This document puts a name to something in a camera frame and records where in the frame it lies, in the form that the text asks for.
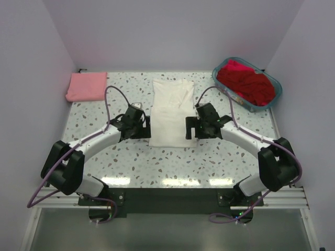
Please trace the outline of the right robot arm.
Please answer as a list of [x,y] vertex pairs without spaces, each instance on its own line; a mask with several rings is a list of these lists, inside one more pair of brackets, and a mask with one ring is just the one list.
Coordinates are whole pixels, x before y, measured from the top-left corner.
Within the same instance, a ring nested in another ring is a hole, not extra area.
[[221,139],[234,143],[258,160],[258,173],[234,185],[226,199],[230,204],[246,205],[252,196],[263,190],[279,191],[302,175],[290,142],[254,133],[239,125],[233,116],[220,116],[212,104],[196,107],[198,115],[187,117],[186,139]]

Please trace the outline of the white t shirt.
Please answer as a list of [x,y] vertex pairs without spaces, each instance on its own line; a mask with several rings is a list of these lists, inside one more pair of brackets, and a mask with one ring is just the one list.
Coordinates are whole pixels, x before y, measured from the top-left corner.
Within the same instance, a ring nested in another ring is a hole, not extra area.
[[153,80],[150,147],[195,148],[195,139],[186,139],[186,118],[196,116],[193,81]]

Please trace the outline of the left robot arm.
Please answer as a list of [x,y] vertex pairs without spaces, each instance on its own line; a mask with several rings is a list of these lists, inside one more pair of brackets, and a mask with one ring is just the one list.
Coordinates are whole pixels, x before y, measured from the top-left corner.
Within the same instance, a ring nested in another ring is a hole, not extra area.
[[150,116],[133,105],[126,112],[109,120],[96,132],[65,143],[54,143],[41,171],[41,178],[65,195],[89,196],[96,205],[107,202],[109,186],[102,180],[84,175],[84,165],[93,156],[111,145],[128,139],[151,138]]

